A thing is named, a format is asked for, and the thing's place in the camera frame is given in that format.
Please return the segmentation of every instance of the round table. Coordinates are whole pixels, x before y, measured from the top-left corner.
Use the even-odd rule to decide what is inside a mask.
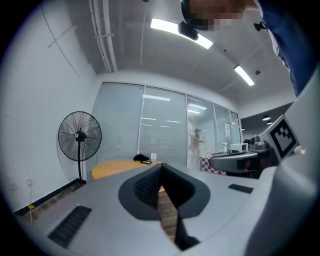
[[[157,162],[153,162],[152,165],[162,164],[162,163],[163,162],[157,161]],[[92,177],[94,180],[97,180],[103,177],[122,173],[135,168],[143,167],[143,166],[148,166],[148,165],[145,163],[140,163],[140,161],[134,161],[132,159],[117,159],[117,160],[105,161],[97,164],[92,169]]]

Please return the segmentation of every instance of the checkered box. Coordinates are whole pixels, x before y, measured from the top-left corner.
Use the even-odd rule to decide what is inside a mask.
[[[206,156],[201,157],[201,169],[200,169],[201,171],[213,173],[213,174],[219,174],[219,175],[227,175],[225,171],[212,168],[209,165],[209,159],[210,157],[206,157]]]

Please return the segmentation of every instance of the fan pole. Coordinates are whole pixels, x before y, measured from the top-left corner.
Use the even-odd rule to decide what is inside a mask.
[[[81,177],[81,168],[80,168],[80,141],[78,141],[78,171],[79,171],[80,186],[82,186],[82,177]]]

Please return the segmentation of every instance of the window blind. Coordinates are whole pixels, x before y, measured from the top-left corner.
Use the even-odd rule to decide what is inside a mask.
[[[188,117],[187,167],[198,170],[199,157],[217,152],[213,104],[189,95],[186,100]]]
[[[231,113],[231,122],[232,122],[232,143],[239,144],[241,143],[241,136],[240,136],[240,124],[238,115],[236,113]]]
[[[218,152],[225,152],[231,149],[231,124],[229,110],[214,104],[217,130],[217,148]]]
[[[187,115],[184,94],[146,87],[139,153],[157,161],[187,166]]]
[[[143,91],[144,86],[101,85],[92,115],[100,124],[102,140],[97,153],[87,161],[89,172],[104,161],[135,157]]]

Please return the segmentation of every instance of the floor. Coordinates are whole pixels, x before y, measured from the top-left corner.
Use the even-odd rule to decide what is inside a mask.
[[[54,204],[56,204],[62,198],[65,198],[69,194],[73,192],[75,188],[77,188],[80,184],[75,183],[72,186],[68,187],[64,191],[60,192],[56,196],[52,197],[48,201],[44,202],[43,204],[39,205],[37,208],[31,211],[32,215],[32,223],[36,222],[39,216],[50,209]],[[158,199],[158,211],[161,216],[161,226],[167,236],[174,242],[175,241],[175,234],[177,229],[177,218],[178,212],[177,209],[174,207],[173,203],[171,202],[169,196],[165,191],[159,193]],[[27,221],[31,222],[30,213],[28,212],[22,218]]]
[[[44,211],[48,211],[54,204],[56,204],[62,198],[65,198],[67,195],[73,193],[73,190],[79,186],[80,186],[80,183],[77,182],[71,185],[70,187],[66,188],[64,191],[60,192],[59,194],[55,195],[48,201],[45,201],[43,204],[40,204],[37,208],[34,208],[33,210],[31,210],[32,223],[36,222],[39,216]],[[22,218],[27,222],[31,223],[30,212],[23,215]]]
[[[161,226],[164,232],[174,242],[177,229],[178,211],[165,191],[159,193],[158,211],[161,216]]]

